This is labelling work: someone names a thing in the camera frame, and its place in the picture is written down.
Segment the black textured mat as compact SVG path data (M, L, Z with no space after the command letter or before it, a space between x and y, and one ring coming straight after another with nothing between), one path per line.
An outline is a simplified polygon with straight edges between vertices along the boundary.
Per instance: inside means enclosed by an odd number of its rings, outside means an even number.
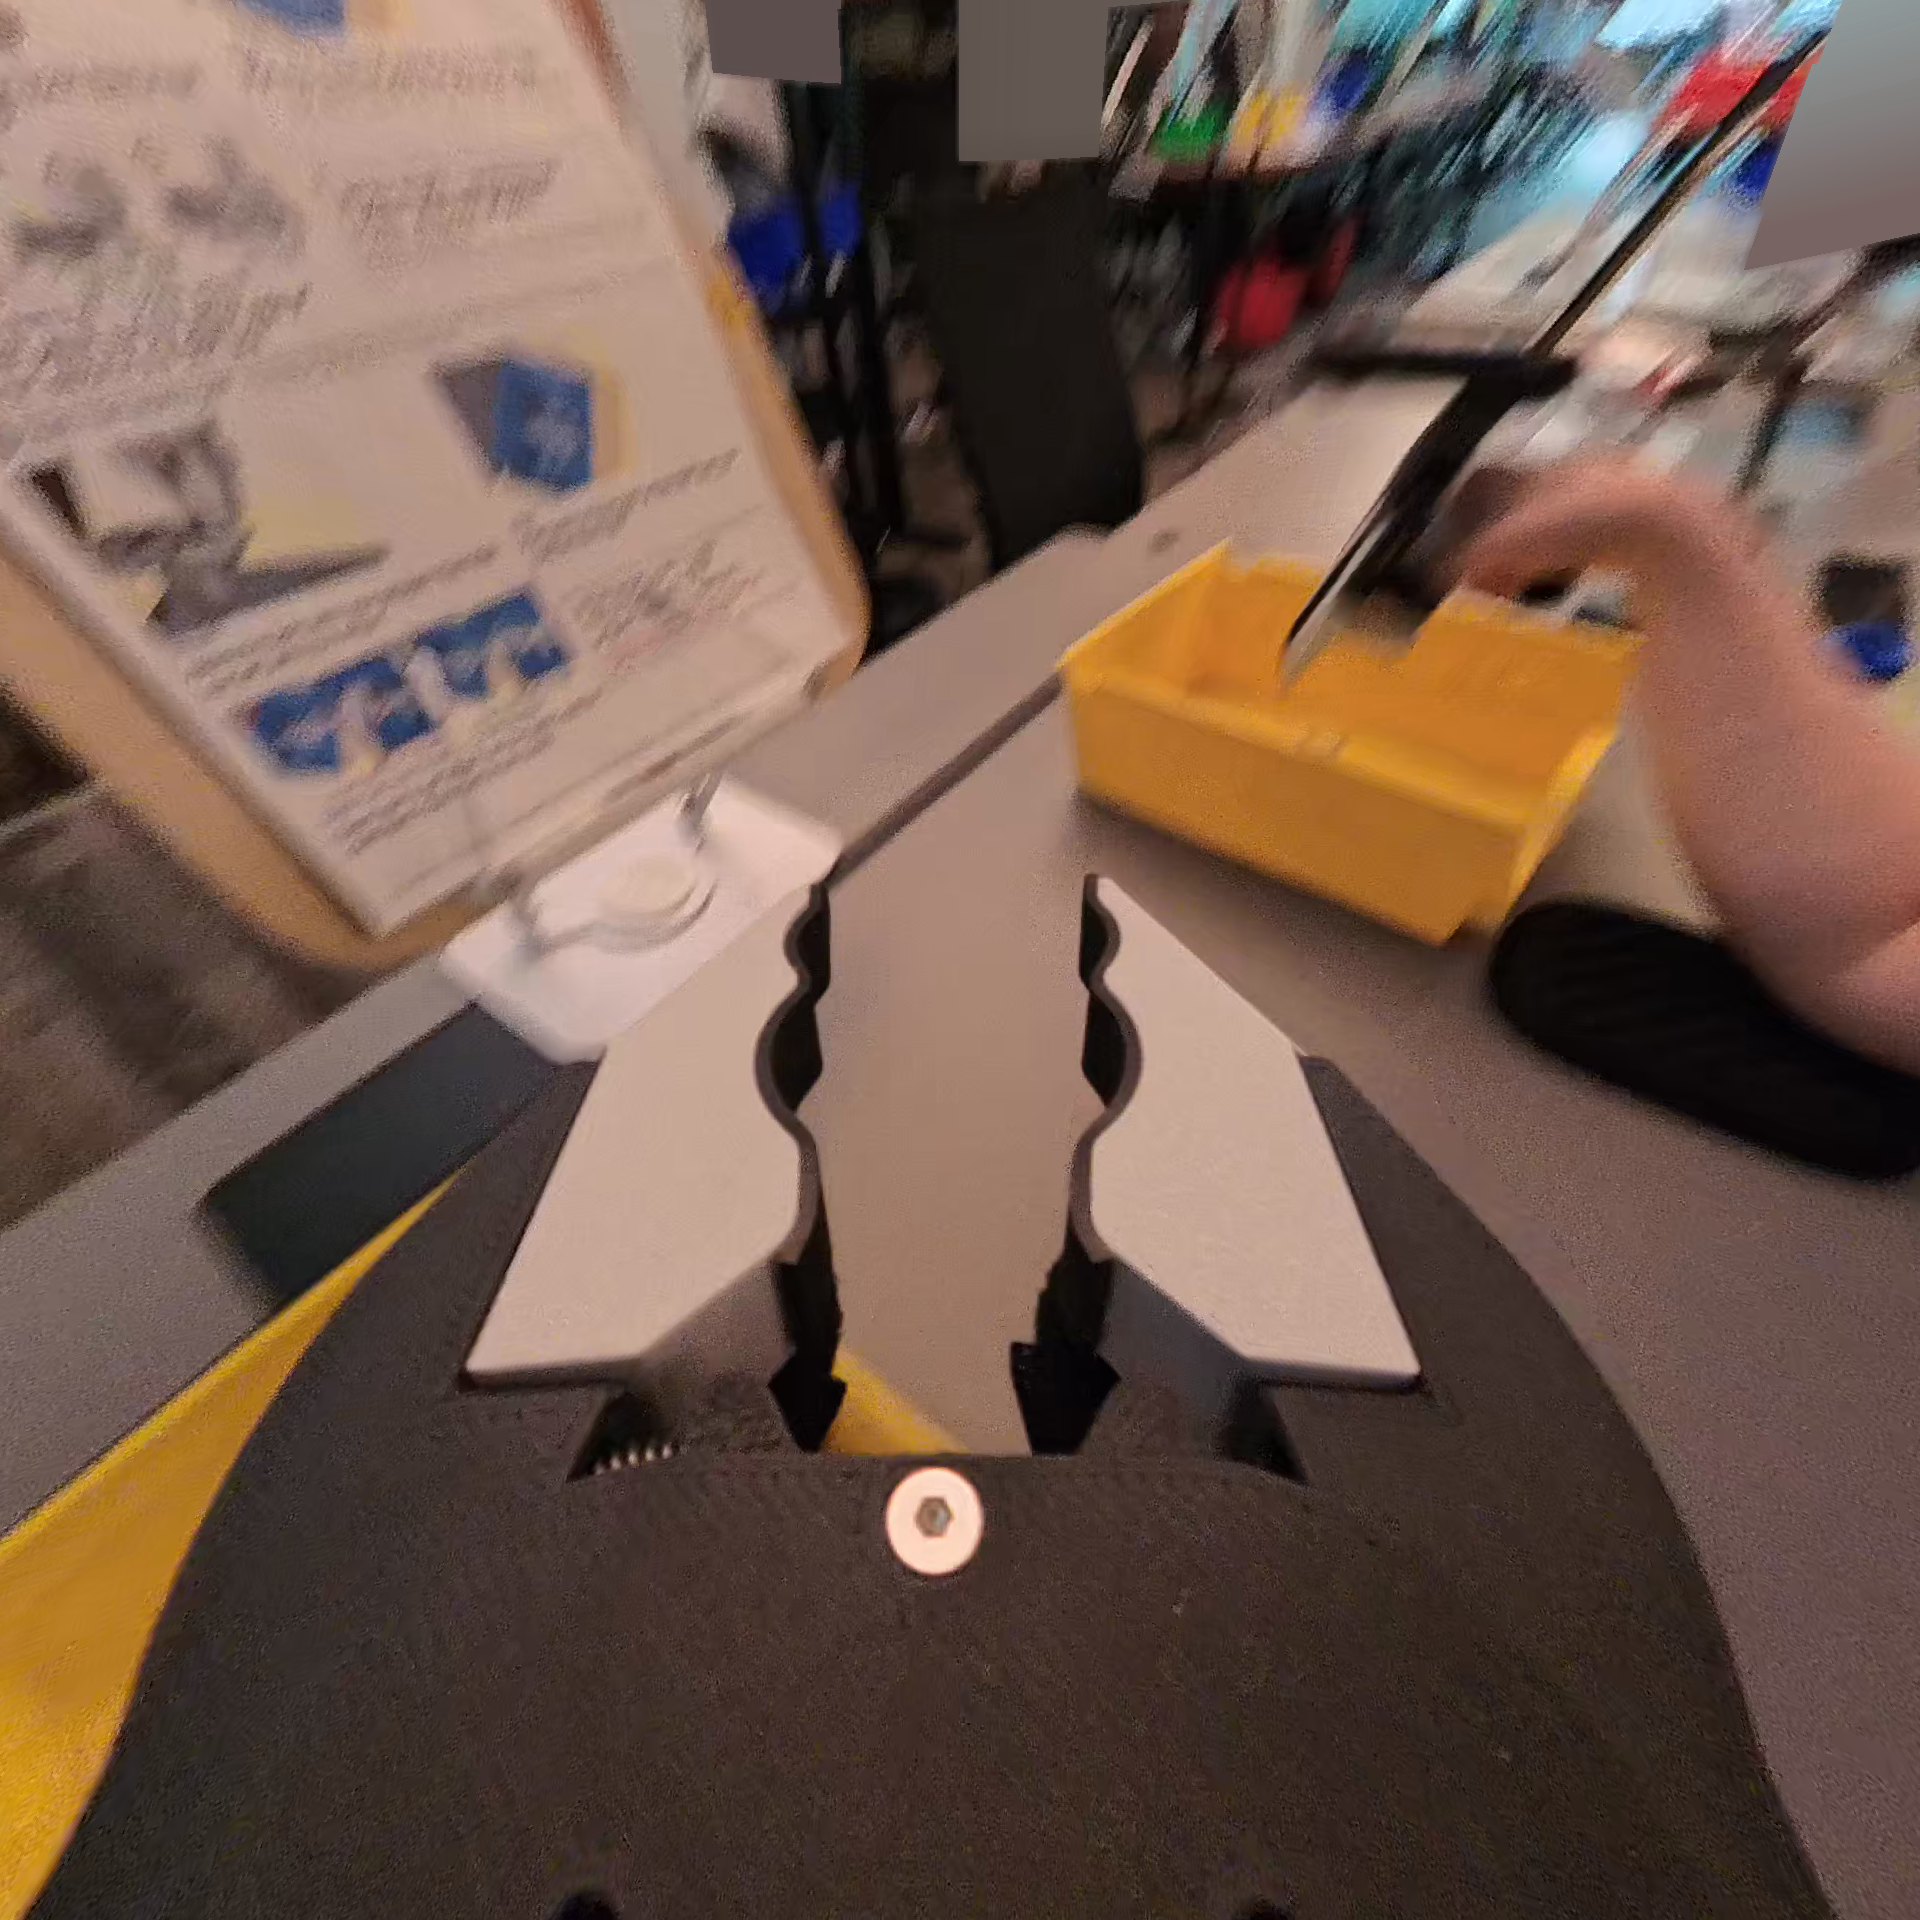
M1812 1029L1722 940L1612 903L1510 919L1499 1017L1538 1051L1722 1136L1865 1184L1918 1171L1918 1081Z

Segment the person's right hand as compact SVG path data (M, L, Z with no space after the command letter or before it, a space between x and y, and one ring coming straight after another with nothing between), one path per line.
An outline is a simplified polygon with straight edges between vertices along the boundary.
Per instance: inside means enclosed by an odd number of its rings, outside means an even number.
M1817 640L1761 524L1687 477L1628 461L1538 470L1457 550L1457 581L1499 597L1594 571L1626 591L1645 708L1733 712L1817 678Z

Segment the yellow undivided bin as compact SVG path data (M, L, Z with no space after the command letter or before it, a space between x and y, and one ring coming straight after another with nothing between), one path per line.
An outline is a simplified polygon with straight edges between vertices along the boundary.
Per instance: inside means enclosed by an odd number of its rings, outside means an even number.
M1642 640L1453 593L1409 643L1279 646L1324 569L1177 567L1058 660L1079 789L1425 943L1495 931L1614 747Z

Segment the blue storage bin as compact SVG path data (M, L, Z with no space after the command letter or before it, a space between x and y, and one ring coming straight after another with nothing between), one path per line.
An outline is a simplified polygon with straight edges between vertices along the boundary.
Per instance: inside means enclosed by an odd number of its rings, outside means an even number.
M793 193L735 203L727 219L727 248L764 317L793 320L810 309L810 241Z

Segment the wooden instruction board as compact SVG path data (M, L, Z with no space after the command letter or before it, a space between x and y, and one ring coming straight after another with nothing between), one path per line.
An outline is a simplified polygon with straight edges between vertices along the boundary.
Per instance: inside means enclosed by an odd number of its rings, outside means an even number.
M4 4L4 693L282 945L427 951L871 601L597 4Z

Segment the black chair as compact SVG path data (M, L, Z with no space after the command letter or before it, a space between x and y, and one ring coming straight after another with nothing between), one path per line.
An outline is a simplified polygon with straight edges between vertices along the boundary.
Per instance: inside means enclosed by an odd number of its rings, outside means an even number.
M991 571L1075 527L1110 532L1145 503L1101 213L1086 181L1058 175L914 215L923 320Z

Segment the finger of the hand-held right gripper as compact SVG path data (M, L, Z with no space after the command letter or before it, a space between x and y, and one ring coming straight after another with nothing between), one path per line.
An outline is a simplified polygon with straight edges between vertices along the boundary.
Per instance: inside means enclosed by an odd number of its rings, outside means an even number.
M1453 496L1474 459L1468 436L1421 436L1387 475L1279 645L1279 683L1292 686L1377 599L1421 612L1438 604L1438 575L1458 535Z

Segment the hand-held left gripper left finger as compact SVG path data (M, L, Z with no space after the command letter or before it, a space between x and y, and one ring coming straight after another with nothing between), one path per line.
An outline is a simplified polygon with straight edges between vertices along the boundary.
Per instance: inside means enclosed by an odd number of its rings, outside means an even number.
M764 910L601 1054L470 1343L481 1389L603 1385L668 1452L733 1385L833 1425L833 1235L801 1105L825 1055L822 885Z

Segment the yellow divided parts bin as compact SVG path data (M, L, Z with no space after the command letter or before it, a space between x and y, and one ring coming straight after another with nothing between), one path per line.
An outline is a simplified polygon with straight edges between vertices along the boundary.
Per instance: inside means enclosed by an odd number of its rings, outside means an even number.
M461 1382L534 1209L463 1175L4 1541L7 1915L758 1915L833 1655L950 1598L982 1471L793 1452L762 1385L607 1467L603 1385Z

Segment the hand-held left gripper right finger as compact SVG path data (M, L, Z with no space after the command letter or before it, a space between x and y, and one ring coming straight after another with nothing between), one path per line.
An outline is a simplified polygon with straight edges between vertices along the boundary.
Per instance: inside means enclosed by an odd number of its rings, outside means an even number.
M1081 894L1081 1075L1062 1249L1013 1348L1026 1444L1081 1448L1156 1389L1223 1452L1262 1395L1401 1395L1421 1365L1294 1040L1114 878Z

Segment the person's right forearm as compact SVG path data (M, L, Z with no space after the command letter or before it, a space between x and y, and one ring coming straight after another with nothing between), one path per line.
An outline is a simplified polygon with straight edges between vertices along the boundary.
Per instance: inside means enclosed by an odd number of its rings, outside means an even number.
M1652 781L1722 931L1810 1025L1916 1071L1916 747L1769 591L1667 597L1645 636Z

